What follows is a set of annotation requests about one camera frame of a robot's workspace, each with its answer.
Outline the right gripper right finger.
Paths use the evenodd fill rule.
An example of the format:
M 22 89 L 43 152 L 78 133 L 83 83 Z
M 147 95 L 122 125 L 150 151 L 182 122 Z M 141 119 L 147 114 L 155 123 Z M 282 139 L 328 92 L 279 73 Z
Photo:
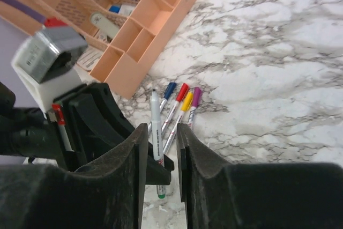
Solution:
M 232 164 L 177 127 L 188 228 L 342 228 L 342 167 L 328 162 Z

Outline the white pen yellow end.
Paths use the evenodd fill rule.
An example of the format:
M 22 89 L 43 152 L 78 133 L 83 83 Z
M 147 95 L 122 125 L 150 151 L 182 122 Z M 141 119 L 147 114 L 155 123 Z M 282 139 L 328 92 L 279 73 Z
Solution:
M 169 134 L 169 136 L 167 138 L 167 141 L 166 141 L 166 143 L 165 143 L 165 145 L 163 147 L 163 153 L 164 154 L 168 153 L 168 151 L 169 151 L 169 149 L 170 149 L 170 147 L 172 145 L 172 142 L 173 142 L 173 140 L 175 138 L 175 135 L 176 135 L 177 125 L 182 121 L 182 118 L 183 118 L 184 114 L 185 114 L 185 111 L 183 111 L 183 110 L 181 110 L 179 112 L 179 115 L 178 115 L 178 117 L 177 117 L 177 119 L 176 119 L 176 121 L 174 123 L 173 129 L 170 132 L 170 134 Z

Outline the white pen purple end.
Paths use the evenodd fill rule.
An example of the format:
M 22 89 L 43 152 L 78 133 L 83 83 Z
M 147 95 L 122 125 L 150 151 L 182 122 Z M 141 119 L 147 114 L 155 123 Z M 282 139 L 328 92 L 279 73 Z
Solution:
M 195 106 L 191 106 L 191 108 L 190 108 L 190 113 L 189 113 L 189 118 L 188 118 L 188 126 L 191 129 L 193 126 L 196 109 L 197 109 L 197 107 L 195 107 Z

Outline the blue pen cap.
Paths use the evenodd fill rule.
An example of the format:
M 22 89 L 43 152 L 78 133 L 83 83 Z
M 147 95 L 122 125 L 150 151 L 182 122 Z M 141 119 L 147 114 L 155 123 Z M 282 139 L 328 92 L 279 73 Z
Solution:
M 170 82 L 164 92 L 163 98 L 168 100 L 173 93 L 174 89 L 176 88 L 176 83 L 175 82 Z

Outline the purple pen cap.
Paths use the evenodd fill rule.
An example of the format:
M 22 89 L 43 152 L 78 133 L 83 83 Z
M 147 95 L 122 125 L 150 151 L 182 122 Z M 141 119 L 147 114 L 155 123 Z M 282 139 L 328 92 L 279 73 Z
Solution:
M 201 96 L 202 96 L 202 90 L 200 89 L 200 87 L 195 87 L 193 91 L 193 99 L 192 99 L 191 107 L 197 108 L 199 106 Z

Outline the white pen red end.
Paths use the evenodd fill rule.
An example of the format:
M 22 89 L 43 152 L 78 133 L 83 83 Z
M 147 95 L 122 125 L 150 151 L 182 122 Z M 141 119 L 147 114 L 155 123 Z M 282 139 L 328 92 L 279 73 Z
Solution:
M 179 101 L 177 101 L 177 100 L 174 101 L 174 103 L 173 103 L 173 105 L 172 105 L 172 107 L 171 107 L 171 109 L 169 111 L 169 114 L 167 115 L 167 117 L 166 117 L 166 119 L 165 119 L 165 121 L 164 121 L 164 123 L 163 123 L 163 125 L 161 127 L 161 135 L 162 136 L 166 132 L 168 125 L 170 124 L 172 118 L 174 117 L 174 115 L 175 115 L 175 113 L 176 113 L 176 111 L 177 111 L 177 109 L 179 107 L 179 104 L 180 104 Z

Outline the white pen green end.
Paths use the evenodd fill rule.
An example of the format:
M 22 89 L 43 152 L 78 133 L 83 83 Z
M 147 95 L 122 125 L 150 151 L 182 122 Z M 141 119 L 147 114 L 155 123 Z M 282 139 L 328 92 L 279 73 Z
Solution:
M 160 116 L 160 102 L 156 90 L 152 90 L 151 96 L 151 124 L 152 124 L 152 144 L 153 144 L 153 158 L 162 167 L 165 166 L 163 143 L 161 136 L 161 116 Z

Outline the red pen cap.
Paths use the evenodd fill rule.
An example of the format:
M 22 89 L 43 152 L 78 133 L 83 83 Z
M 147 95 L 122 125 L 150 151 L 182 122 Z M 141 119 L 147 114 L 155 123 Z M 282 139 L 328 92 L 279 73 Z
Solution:
M 189 91 L 189 85 L 186 83 L 183 83 L 175 100 L 178 102 L 181 102 L 185 98 L 188 91 Z

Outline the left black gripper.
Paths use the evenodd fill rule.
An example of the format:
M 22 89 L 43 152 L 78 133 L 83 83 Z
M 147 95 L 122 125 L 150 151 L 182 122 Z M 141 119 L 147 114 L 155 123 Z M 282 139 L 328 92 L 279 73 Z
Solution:
M 82 84 L 56 98 L 49 111 L 49 158 L 84 184 L 169 185 L 174 163 L 153 157 L 146 123 L 134 127 L 109 86 Z

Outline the yellow pen cap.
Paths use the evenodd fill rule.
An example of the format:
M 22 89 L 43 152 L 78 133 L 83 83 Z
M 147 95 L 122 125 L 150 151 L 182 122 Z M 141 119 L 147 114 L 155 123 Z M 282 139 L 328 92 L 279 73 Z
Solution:
M 181 111 L 187 112 L 191 106 L 192 100 L 193 100 L 193 93 L 189 91 L 184 99 L 184 103 L 181 107 Z

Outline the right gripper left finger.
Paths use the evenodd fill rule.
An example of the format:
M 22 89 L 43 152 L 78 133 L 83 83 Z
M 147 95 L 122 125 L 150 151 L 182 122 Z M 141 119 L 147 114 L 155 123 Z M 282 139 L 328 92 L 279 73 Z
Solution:
M 147 125 L 68 172 L 53 165 L 1 167 L 1 228 L 140 228 Z

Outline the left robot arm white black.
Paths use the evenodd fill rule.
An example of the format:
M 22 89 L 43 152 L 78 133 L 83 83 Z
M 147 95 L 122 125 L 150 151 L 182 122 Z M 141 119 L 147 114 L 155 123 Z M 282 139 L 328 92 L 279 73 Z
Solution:
M 135 130 L 106 83 L 81 84 L 58 97 L 47 113 L 15 107 L 1 85 L 1 154 L 54 159 L 74 172 L 121 144 Z

